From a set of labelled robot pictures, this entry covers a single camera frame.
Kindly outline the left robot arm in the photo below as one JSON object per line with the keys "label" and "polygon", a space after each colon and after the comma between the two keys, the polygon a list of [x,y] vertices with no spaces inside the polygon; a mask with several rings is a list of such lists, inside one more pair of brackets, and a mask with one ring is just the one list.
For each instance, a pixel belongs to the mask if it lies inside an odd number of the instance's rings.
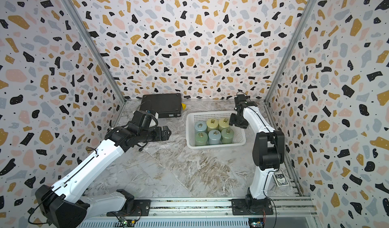
{"label": "left robot arm", "polygon": [[51,186],[43,185],[35,192],[37,209],[48,225],[57,228],[76,228],[84,220],[111,213],[121,226],[124,215],[146,215],[136,206],[135,198],[124,189],[94,198],[83,194],[90,184],[117,158],[133,147],[142,150],[149,142],[167,141],[168,126],[159,126],[155,111],[134,112],[132,120],[108,131],[104,140],[73,171]]}

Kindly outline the white plastic basket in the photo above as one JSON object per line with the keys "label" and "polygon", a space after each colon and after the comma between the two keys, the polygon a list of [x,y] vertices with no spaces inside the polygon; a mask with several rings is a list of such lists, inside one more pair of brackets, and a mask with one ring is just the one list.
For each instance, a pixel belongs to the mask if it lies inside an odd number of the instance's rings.
{"label": "white plastic basket", "polygon": [[233,111],[190,113],[186,117],[186,142],[191,149],[240,147],[246,143],[243,129],[230,126]]}

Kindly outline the blue tea canister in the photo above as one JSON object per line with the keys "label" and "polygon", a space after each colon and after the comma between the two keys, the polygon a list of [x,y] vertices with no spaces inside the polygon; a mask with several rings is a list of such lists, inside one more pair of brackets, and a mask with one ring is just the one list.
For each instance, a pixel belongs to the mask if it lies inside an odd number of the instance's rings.
{"label": "blue tea canister", "polygon": [[208,133],[208,144],[209,145],[221,144],[221,132],[219,130],[211,130]]}
{"label": "blue tea canister", "polygon": [[205,132],[207,133],[207,123],[205,121],[197,121],[194,123],[194,130],[195,130],[195,133],[198,133],[198,132]]}

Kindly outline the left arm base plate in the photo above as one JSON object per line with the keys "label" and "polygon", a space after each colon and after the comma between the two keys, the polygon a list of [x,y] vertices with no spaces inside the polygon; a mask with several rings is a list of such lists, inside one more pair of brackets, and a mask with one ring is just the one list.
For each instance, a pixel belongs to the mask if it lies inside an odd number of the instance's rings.
{"label": "left arm base plate", "polygon": [[108,212],[107,216],[148,216],[150,207],[151,207],[151,200],[146,199],[135,199],[127,201],[123,208],[116,212]]}

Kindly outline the green tea canister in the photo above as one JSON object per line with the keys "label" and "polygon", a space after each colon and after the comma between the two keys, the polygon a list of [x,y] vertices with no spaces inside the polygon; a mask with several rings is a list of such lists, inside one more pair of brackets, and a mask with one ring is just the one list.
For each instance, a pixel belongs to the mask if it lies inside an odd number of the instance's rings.
{"label": "green tea canister", "polygon": [[207,146],[208,145],[208,133],[207,132],[197,132],[195,134],[195,146]]}
{"label": "green tea canister", "polygon": [[224,128],[221,131],[221,143],[222,144],[232,144],[234,139],[234,131],[231,128]]}

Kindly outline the yellow-green tea canister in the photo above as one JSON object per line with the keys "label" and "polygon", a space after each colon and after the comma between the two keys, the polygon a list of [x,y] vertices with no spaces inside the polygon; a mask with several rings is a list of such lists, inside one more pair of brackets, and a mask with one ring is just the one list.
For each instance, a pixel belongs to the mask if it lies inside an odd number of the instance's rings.
{"label": "yellow-green tea canister", "polygon": [[207,124],[207,131],[210,132],[211,130],[218,130],[219,128],[219,120],[216,118],[209,118],[206,121]]}
{"label": "yellow-green tea canister", "polygon": [[221,132],[223,129],[230,127],[230,119],[229,118],[220,118],[218,121],[218,129]]}

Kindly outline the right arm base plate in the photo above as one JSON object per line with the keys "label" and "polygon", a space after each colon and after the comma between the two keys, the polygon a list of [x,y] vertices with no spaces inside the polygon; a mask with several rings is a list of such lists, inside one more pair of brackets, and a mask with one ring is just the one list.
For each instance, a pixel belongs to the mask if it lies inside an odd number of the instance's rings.
{"label": "right arm base plate", "polygon": [[269,198],[265,199],[232,199],[233,215],[273,215],[273,205]]}

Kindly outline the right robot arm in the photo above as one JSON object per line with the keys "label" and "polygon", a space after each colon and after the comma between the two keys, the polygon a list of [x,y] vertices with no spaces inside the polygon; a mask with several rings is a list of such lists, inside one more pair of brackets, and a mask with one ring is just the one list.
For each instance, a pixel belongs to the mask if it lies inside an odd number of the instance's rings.
{"label": "right robot arm", "polygon": [[249,96],[239,92],[234,102],[236,112],[230,116],[230,125],[241,129],[251,127],[255,134],[252,159],[256,170],[249,194],[255,200],[262,200],[267,198],[271,177],[284,163],[285,135],[266,121]]}

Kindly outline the blue tea canister back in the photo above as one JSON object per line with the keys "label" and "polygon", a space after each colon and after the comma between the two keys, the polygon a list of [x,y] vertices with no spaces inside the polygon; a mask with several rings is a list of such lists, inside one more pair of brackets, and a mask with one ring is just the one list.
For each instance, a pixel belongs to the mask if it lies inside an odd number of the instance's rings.
{"label": "blue tea canister back", "polygon": [[194,123],[194,130],[195,130],[195,133],[198,133],[198,132],[205,132],[207,133],[207,123],[205,121],[197,121]]}

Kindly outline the blue tea canister front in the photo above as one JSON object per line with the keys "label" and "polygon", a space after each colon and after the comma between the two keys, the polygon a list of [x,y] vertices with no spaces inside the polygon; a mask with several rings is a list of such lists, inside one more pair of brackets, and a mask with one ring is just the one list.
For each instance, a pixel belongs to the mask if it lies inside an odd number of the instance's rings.
{"label": "blue tea canister front", "polygon": [[211,130],[208,133],[208,144],[209,145],[221,144],[221,132],[219,130]]}

